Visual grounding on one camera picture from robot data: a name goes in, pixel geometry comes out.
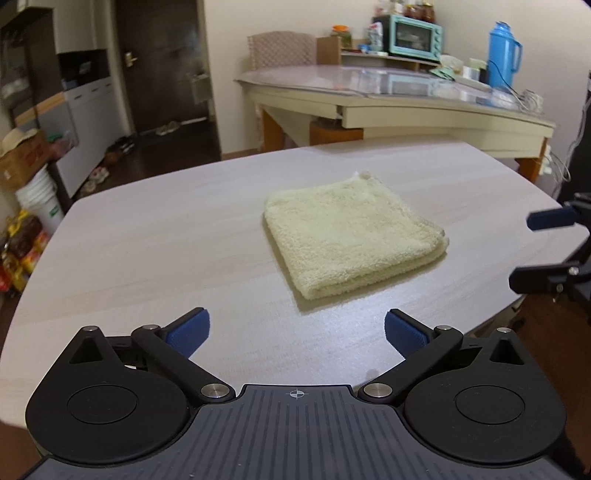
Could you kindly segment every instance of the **table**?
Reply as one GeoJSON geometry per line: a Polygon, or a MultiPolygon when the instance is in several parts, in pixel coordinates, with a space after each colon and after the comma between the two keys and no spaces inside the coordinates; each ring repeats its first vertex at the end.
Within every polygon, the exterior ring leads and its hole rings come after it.
{"type": "Polygon", "coordinates": [[[283,147],[283,132],[299,146],[318,144],[317,118],[345,131],[320,143],[403,135],[450,135],[495,158],[515,158],[534,182],[555,124],[519,111],[506,92],[483,92],[430,74],[392,68],[311,65],[254,70],[238,81],[264,108],[264,150],[283,147]]]}
{"type": "Polygon", "coordinates": [[[74,204],[24,292],[0,359],[0,420],[23,426],[30,395],[84,325],[128,335],[196,306],[211,333],[191,357],[239,392],[246,383],[359,385],[402,360],[384,338],[400,308],[471,331],[513,303],[514,267],[562,261],[575,226],[530,232],[556,203],[451,138],[374,139],[255,155],[131,183],[74,204]],[[370,171],[442,226],[446,257],[350,294],[305,301],[262,224],[274,191],[370,171]]]}

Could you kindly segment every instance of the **dark wooden door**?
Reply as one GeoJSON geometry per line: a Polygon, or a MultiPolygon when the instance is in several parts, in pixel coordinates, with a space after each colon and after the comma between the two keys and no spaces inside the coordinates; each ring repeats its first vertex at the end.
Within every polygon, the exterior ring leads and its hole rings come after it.
{"type": "Polygon", "coordinates": [[[116,16],[136,130],[206,116],[189,79],[203,73],[196,0],[116,0],[116,16]],[[132,66],[126,54],[137,59],[132,66]]]}

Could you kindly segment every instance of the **cardboard box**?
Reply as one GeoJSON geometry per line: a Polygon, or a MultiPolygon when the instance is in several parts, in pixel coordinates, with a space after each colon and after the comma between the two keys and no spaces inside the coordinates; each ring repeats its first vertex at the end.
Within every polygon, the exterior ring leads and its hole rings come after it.
{"type": "Polygon", "coordinates": [[[43,130],[0,157],[0,186],[23,188],[51,158],[51,148],[43,130]]]}

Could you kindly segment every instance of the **white bucket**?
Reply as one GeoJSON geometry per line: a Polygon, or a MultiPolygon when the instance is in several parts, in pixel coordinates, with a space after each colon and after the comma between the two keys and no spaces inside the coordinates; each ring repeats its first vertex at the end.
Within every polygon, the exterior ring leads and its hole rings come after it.
{"type": "Polygon", "coordinates": [[[64,219],[64,212],[54,194],[43,202],[31,205],[29,210],[39,217],[43,228],[50,235],[56,233],[57,227],[64,219]]]}
{"type": "Polygon", "coordinates": [[[53,235],[64,212],[56,197],[56,186],[44,166],[23,188],[17,190],[18,203],[39,217],[43,228],[53,235]]]}

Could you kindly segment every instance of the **glass tabletop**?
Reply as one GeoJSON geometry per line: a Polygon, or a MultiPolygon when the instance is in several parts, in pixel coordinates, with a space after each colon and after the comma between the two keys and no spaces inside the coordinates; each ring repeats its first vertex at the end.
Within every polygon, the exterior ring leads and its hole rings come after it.
{"type": "Polygon", "coordinates": [[[306,65],[253,70],[239,82],[367,98],[410,97],[455,100],[474,105],[523,111],[514,95],[492,89],[488,92],[444,80],[428,73],[392,68],[340,65],[306,65]]]}

